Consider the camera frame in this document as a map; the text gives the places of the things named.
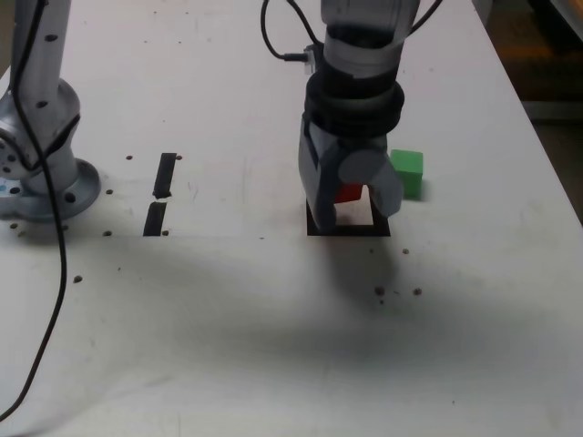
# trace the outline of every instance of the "white table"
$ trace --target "white table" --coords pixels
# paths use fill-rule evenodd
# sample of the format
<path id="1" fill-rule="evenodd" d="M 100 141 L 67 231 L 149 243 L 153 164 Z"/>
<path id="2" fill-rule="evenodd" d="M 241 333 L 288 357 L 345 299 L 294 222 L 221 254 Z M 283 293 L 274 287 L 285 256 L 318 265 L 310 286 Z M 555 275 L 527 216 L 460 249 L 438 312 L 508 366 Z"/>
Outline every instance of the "white table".
<path id="1" fill-rule="evenodd" d="M 259 6 L 74 2 L 74 148 L 114 194 L 67 223 L 66 304 L 0 435 L 579 436 L 583 232 L 471 2 L 406 45 L 390 144 L 424 152 L 427 190 L 390 239 L 306 237 L 307 77 L 270 57 Z M 269 27 L 281 51 L 308 43 L 284 2 Z M 145 239 L 162 152 L 184 157 L 170 237 Z M 8 225 L 1 410 L 58 282 L 52 229 Z"/>

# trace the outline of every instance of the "green cube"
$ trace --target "green cube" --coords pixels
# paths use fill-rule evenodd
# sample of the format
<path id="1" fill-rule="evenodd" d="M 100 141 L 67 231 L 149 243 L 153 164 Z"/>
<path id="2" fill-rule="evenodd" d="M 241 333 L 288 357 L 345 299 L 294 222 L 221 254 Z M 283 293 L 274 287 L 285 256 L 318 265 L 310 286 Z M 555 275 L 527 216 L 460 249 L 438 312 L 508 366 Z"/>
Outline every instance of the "green cube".
<path id="1" fill-rule="evenodd" d="M 405 198 L 419 199 L 423 180 L 423 153 L 393 150 L 391 162 L 403 182 Z"/>

